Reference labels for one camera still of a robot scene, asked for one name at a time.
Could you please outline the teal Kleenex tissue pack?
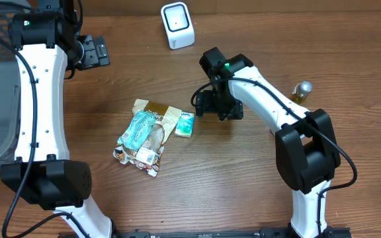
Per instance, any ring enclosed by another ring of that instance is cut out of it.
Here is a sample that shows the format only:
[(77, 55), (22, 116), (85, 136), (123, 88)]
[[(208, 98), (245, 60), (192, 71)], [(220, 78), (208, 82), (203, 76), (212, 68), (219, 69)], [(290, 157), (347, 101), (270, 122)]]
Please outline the teal Kleenex tissue pack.
[(194, 126), (194, 114), (182, 112), (175, 127), (175, 136), (191, 138)]

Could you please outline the yellow oil bottle silver cap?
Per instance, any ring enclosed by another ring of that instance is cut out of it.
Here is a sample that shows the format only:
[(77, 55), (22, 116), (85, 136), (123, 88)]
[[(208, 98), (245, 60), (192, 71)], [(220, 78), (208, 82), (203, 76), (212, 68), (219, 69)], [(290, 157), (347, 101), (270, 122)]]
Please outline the yellow oil bottle silver cap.
[(296, 104), (302, 104), (312, 92), (313, 86), (309, 81), (303, 81), (295, 86), (290, 100)]

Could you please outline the teal wet wipes pack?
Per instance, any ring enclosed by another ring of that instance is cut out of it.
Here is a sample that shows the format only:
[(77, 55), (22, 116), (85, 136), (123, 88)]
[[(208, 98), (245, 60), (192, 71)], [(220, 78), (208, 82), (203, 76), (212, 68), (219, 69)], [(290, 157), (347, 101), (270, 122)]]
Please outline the teal wet wipes pack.
[(149, 112), (138, 111), (131, 120), (129, 127), (118, 138), (117, 144), (122, 144), (128, 149), (138, 150), (155, 124), (155, 117)]

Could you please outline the brown Pantree snack bag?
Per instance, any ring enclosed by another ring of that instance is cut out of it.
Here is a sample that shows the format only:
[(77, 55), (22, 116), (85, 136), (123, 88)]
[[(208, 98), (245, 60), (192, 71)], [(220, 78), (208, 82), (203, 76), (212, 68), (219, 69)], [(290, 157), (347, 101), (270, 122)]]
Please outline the brown Pantree snack bag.
[(137, 99), (132, 108), (133, 117), (141, 110), (149, 112), (155, 117), (155, 124), (151, 132), (138, 150), (128, 149), (122, 144), (117, 144), (113, 151), (113, 157), (123, 165), (130, 163), (149, 176), (156, 177), (165, 143), (175, 129), (182, 110), (150, 100)]

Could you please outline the green lid white jar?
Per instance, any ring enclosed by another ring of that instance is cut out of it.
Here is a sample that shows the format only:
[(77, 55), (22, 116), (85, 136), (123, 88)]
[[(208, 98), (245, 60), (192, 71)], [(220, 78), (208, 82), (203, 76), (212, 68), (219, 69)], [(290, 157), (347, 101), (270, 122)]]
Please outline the green lid white jar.
[(270, 132), (272, 135), (275, 135), (278, 130), (276, 128), (271, 128)]

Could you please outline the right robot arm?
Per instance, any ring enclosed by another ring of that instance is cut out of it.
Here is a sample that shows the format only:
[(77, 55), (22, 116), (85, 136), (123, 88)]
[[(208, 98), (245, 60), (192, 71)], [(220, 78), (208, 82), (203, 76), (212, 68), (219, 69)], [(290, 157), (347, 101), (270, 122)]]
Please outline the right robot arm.
[(243, 54), (225, 58), (218, 48), (199, 60), (211, 89), (191, 98), (196, 115), (240, 120), (247, 105), (275, 136), (276, 167), (292, 190), (290, 237), (332, 237), (325, 221), (325, 197), (341, 164), (331, 118), (322, 109), (309, 111), (275, 89)]

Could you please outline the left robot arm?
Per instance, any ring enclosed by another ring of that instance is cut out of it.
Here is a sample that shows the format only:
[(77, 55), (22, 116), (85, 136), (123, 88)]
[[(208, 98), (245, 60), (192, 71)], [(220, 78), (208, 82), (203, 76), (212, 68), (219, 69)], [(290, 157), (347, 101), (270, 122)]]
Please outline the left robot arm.
[(20, 135), (12, 163), (0, 168), (16, 200), (61, 217), (76, 237), (114, 237), (113, 221), (91, 196), (91, 171), (72, 161), (64, 132), (64, 81), (110, 63), (101, 37), (80, 34), (79, 1), (40, 1), (9, 25), (21, 77)]

